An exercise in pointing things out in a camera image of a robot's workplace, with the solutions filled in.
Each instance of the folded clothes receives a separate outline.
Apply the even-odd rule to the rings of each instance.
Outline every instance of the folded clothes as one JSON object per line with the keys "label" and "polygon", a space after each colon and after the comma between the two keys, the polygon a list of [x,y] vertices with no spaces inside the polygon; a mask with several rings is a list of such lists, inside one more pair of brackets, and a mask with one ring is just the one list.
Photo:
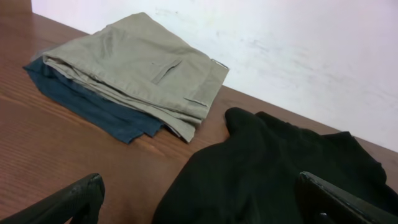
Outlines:
{"label": "folded clothes", "polygon": [[116,139],[130,143],[143,133],[153,136],[162,122],[148,114],[109,101],[67,79],[40,57],[24,67],[36,87]]}
{"label": "folded clothes", "polygon": [[144,13],[44,52],[44,62],[104,98],[159,118],[188,142],[228,73]]}
{"label": "folded clothes", "polygon": [[225,120],[229,139],[194,153],[153,224],[303,223],[294,191],[302,171],[398,215],[381,164],[348,132],[322,136],[239,108]]}

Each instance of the black garment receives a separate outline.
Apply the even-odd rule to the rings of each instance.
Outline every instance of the black garment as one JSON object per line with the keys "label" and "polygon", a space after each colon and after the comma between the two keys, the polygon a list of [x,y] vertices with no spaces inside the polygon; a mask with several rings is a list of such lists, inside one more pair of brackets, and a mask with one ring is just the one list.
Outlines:
{"label": "black garment", "polygon": [[321,136],[239,108],[225,118],[231,137],[190,158],[152,223],[302,223],[294,195],[301,171],[398,215],[381,164],[348,132]]}

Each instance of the khaki pants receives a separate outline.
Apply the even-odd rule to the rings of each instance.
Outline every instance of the khaki pants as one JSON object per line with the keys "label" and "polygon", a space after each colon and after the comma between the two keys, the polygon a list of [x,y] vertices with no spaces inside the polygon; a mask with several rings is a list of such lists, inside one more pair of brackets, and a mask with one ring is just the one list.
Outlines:
{"label": "khaki pants", "polygon": [[228,73],[144,13],[49,50],[44,62],[104,98],[158,117],[187,142]]}

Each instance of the wooden surface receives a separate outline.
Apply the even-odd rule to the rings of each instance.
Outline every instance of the wooden surface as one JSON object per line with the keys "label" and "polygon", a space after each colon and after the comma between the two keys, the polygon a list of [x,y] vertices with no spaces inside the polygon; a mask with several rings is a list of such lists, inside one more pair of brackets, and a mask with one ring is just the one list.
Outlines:
{"label": "wooden surface", "polygon": [[[22,66],[37,51],[84,33],[35,14],[0,16],[0,219],[98,172],[106,185],[99,223],[150,223],[180,169],[196,151],[224,141],[224,112],[265,111],[320,134],[335,129],[223,87],[190,144],[161,130],[126,145],[46,98]],[[398,154],[359,139],[398,190]]]}
{"label": "wooden surface", "polygon": [[32,12],[31,0],[0,0],[0,16]]}

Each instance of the blue pants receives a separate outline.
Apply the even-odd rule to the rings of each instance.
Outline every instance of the blue pants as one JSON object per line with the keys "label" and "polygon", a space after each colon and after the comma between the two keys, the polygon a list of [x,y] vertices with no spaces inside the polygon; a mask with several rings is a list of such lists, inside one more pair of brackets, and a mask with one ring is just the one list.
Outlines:
{"label": "blue pants", "polygon": [[113,103],[65,78],[44,64],[42,57],[24,69],[45,96],[122,142],[128,144],[143,133],[154,136],[162,126],[162,122],[151,115]]}

